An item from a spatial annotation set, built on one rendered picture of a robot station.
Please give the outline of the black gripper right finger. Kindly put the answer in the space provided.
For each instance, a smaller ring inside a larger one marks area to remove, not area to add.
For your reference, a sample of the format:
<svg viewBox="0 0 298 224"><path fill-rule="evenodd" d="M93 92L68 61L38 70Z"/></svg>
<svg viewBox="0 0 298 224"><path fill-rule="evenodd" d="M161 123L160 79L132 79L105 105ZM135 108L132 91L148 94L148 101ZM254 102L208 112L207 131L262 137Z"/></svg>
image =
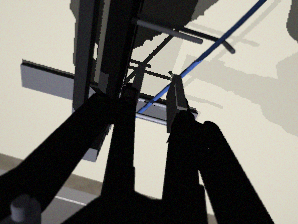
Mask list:
<svg viewBox="0 0 298 224"><path fill-rule="evenodd" d="M173 224L208 224L205 189L217 224L275 224L218 125L195 120L177 74L166 95L166 120L162 199L175 200Z"/></svg>

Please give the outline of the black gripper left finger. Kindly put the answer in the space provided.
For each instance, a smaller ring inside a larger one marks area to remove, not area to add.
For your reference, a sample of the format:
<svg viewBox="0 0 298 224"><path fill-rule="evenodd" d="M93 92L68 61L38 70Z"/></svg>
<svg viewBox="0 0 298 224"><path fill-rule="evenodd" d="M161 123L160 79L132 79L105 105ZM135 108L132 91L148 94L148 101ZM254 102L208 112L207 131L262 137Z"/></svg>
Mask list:
<svg viewBox="0 0 298 224"><path fill-rule="evenodd" d="M17 167L0 175L0 224L41 224L55 198L105 124L114 124L97 224L135 224L136 106L146 65L119 99L91 95ZM109 155L110 154L110 155Z"/></svg>

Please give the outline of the blue cable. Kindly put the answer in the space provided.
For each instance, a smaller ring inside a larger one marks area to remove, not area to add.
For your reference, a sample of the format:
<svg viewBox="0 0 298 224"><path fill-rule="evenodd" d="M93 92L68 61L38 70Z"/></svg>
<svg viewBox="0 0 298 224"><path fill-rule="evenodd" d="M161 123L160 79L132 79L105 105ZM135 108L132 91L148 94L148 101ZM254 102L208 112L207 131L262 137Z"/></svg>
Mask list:
<svg viewBox="0 0 298 224"><path fill-rule="evenodd" d="M210 46L201 56L199 56L179 75L182 78L185 75L187 75L210 53L212 53L220 44L222 44L230 35L232 35L244 22L246 22L266 1L267 0L259 0L239 21L237 21L224 35L222 35L212 46ZM168 91L170 84L171 82L137 112L142 114L147 108L149 108L155 101L157 101L162 95L164 95Z"/></svg>

